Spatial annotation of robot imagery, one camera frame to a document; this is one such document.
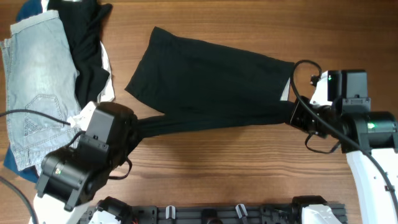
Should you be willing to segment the black shorts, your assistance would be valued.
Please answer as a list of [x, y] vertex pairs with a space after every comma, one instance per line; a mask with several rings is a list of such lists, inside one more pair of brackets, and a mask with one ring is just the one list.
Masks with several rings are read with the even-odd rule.
[[282, 99], [293, 66], [155, 27], [126, 91], [159, 112], [139, 121], [144, 138], [280, 124], [294, 107]]

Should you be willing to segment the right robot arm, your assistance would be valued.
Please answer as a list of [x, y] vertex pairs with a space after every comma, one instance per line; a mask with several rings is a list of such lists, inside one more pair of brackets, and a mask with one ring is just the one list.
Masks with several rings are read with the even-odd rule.
[[312, 76], [311, 98], [295, 102], [289, 124], [309, 137], [337, 135], [354, 177], [363, 223], [397, 223], [397, 120], [387, 111], [371, 111], [364, 70], [329, 70]]

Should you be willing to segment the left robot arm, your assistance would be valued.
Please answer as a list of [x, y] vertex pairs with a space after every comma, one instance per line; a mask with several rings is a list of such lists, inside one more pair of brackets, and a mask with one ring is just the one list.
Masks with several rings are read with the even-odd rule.
[[100, 103], [86, 130], [44, 157], [30, 223], [77, 223], [96, 192], [114, 179], [111, 172], [131, 163], [128, 155], [138, 142], [133, 110]]

